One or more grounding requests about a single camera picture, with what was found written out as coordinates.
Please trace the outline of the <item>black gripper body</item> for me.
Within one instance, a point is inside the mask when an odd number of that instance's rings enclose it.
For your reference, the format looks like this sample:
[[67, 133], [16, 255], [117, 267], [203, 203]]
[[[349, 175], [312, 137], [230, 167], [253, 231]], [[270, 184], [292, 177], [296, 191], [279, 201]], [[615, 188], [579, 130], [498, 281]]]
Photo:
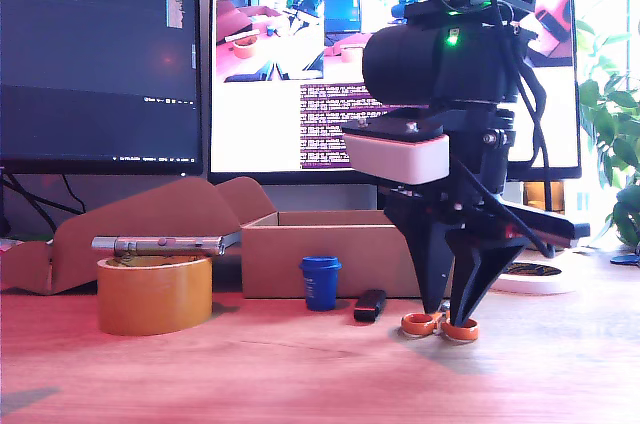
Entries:
[[417, 157], [392, 177], [407, 192], [393, 193], [385, 213], [410, 246], [444, 244], [452, 229], [467, 231], [471, 242], [521, 235], [536, 247], [588, 236], [586, 224], [502, 200], [515, 168], [508, 160], [513, 121], [511, 111], [392, 111], [379, 118], [379, 133], [389, 144], [434, 148], [437, 139], [449, 140], [447, 150]]

